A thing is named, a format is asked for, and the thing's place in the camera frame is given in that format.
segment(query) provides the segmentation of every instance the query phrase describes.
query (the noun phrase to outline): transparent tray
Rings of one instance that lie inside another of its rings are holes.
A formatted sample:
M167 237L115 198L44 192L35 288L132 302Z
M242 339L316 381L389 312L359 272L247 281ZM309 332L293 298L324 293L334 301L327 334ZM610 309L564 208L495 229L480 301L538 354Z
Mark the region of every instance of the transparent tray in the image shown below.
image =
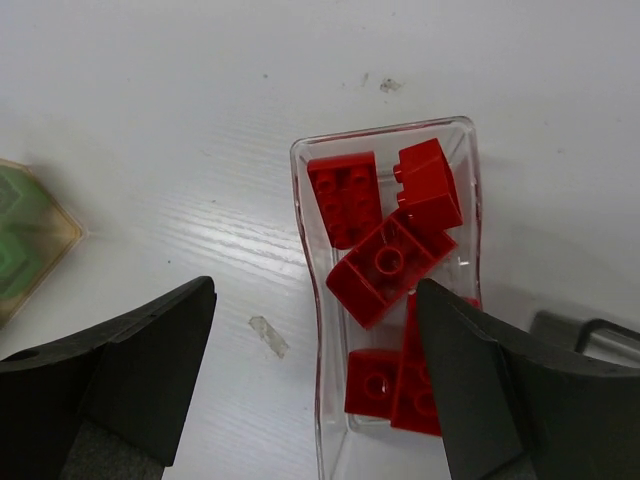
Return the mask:
M325 281L348 250L339 251L329 244L307 175L310 160L373 151L386 217L398 207L396 194L402 189L393 176L398 151L433 138L439 140L453 171L464 224L448 231L458 247L429 276L458 295L481 300L480 177L475 129L469 119L452 117L312 137L291 147L298 227L316 296L316 441L322 480L449 478L441 438L392 429L387 420L344 413L348 352L361 348L400 350L406 296L370 330L360 327L340 305Z

